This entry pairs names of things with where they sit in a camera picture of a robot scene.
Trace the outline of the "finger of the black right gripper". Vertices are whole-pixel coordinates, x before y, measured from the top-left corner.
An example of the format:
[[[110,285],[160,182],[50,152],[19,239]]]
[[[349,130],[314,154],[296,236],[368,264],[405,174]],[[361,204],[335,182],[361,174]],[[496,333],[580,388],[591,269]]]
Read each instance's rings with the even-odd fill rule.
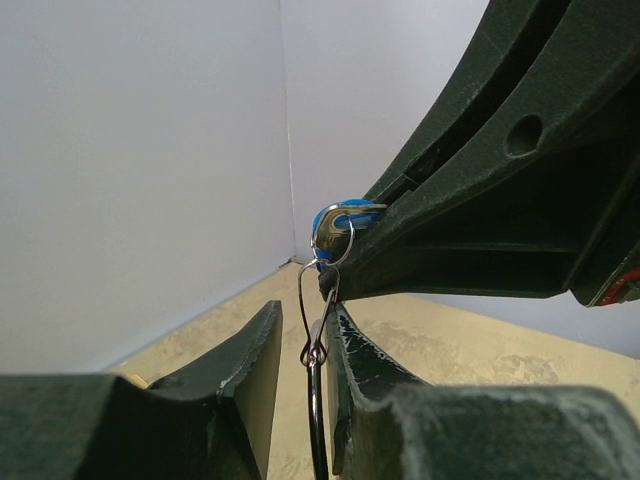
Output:
[[[488,122],[547,43],[567,1],[491,1],[451,77],[365,198],[396,200]]]
[[[639,5],[567,1],[512,93],[338,267],[394,293],[612,302],[639,267]]]

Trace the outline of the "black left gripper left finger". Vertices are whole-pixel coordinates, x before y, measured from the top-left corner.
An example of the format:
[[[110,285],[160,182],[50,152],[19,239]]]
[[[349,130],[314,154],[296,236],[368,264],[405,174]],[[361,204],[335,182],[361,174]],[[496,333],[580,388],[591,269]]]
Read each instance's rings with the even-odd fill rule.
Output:
[[[283,326],[267,302],[147,387],[114,374],[5,375],[5,479],[263,479]]]

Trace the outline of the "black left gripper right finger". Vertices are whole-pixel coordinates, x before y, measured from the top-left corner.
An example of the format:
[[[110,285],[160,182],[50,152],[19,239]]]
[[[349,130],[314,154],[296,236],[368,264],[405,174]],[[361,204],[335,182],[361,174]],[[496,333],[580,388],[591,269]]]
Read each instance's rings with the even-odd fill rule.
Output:
[[[639,428],[582,386],[434,386],[347,310],[325,328],[330,468],[341,479],[635,479]]]

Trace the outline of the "large metal keyring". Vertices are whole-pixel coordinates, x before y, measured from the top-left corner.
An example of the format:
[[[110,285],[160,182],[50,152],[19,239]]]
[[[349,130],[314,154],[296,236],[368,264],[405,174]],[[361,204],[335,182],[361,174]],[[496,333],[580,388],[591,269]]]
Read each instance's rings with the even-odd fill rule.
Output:
[[[307,372],[307,406],[311,444],[311,456],[314,478],[328,480],[328,463],[324,435],[324,417],[322,405],[322,363],[316,350],[311,350],[308,357]]]

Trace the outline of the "metal wire key clip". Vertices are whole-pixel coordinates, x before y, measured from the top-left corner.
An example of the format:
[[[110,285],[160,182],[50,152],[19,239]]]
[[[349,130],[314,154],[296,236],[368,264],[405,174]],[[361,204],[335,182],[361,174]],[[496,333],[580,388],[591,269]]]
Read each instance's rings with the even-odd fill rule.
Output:
[[[324,325],[326,323],[326,317],[328,315],[329,307],[332,302],[336,299],[339,284],[340,284],[340,273],[338,272],[338,266],[341,265],[348,257],[341,261],[336,265],[324,265],[316,259],[312,252],[312,259],[307,264],[303,265],[297,275],[297,292],[298,292],[298,302],[301,313],[301,319],[303,322],[306,340],[305,344],[302,347],[300,353],[300,362],[303,366],[307,367],[308,357],[311,350],[316,350],[320,356],[321,363],[326,358],[326,350],[322,344],[322,332],[324,329]],[[304,276],[308,271],[316,270],[318,273],[330,273],[333,272],[336,275],[336,279],[333,281],[333,284],[330,286],[329,293],[324,298],[324,306],[322,309],[316,308],[312,310],[312,316],[309,316],[308,309],[305,305],[305,294],[303,292],[303,280]]]

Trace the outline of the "blue capped key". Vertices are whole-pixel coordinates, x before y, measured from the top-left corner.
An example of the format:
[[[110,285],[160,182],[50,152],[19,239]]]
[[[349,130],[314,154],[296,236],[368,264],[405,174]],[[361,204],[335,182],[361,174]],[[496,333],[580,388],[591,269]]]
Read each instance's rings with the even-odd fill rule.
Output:
[[[348,199],[325,207],[315,217],[311,248],[324,265],[343,261],[359,231],[367,230],[382,219],[387,206],[365,199]]]

